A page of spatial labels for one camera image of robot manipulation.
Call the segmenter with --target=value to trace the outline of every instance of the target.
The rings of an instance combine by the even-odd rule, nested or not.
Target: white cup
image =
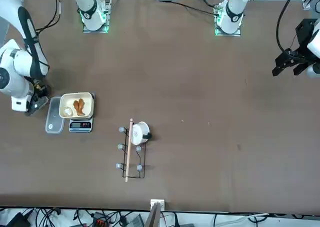
[[[151,137],[152,134],[150,133],[150,128],[147,123],[141,121],[132,126],[131,143],[135,146],[147,142]]]

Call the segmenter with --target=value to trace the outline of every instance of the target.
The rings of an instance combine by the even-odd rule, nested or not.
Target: wooden dowel
[[[128,179],[129,179],[129,165],[130,165],[131,138],[132,138],[133,124],[134,124],[134,120],[131,118],[130,119],[130,128],[129,128],[128,152],[126,153],[125,182],[128,182]]]

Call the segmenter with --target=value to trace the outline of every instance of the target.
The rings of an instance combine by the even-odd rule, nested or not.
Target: metal rack
[[[128,151],[128,141],[129,141],[129,129],[125,127],[120,127],[119,131],[124,133],[124,143],[120,143],[119,145],[122,145],[124,148],[122,148],[123,151],[123,162],[120,163],[121,167],[118,169],[122,170],[122,177],[126,177],[126,166],[127,166],[127,151]],[[137,167],[141,167],[140,170],[138,168],[136,169],[137,175],[135,176],[128,176],[128,178],[131,179],[144,179],[145,178],[145,169],[146,169],[146,151],[147,151],[147,145],[146,143],[141,143],[139,146],[136,146],[135,153],[139,157],[139,164]]]

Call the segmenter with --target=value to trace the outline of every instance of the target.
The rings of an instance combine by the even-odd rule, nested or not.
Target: scale display
[[[70,120],[69,131],[76,133],[89,133],[92,131],[93,118],[90,120]]]

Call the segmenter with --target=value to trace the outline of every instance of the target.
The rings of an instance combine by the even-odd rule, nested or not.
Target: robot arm
[[[82,22],[90,31],[99,30],[107,21],[104,0],[75,0],[80,9]]]
[[[223,32],[233,34],[239,29],[247,2],[248,0],[224,0],[219,4],[223,11],[217,25]]]
[[[11,96],[13,110],[32,114],[48,101],[36,94],[34,86],[47,75],[49,65],[21,0],[1,0],[0,17],[20,32],[25,44],[24,50],[11,39],[0,48],[0,91]],[[39,100],[44,104],[32,105]]]
[[[49,70],[47,59],[42,51],[35,26],[28,11],[22,6],[21,0],[1,0],[0,17],[12,24],[21,34],[25,50],[20,49],[15,55],[15,69],[22,76],[39,79],[45,77]],[[24,59],[31,60],[26,64]]]
[[[299,47],[287,48],[276,59],[273,76],[278,76],[285,68],[294,67],[295,76],[306,70],[311,77],[320,77],[320,19],[305,18],[295,28]]]

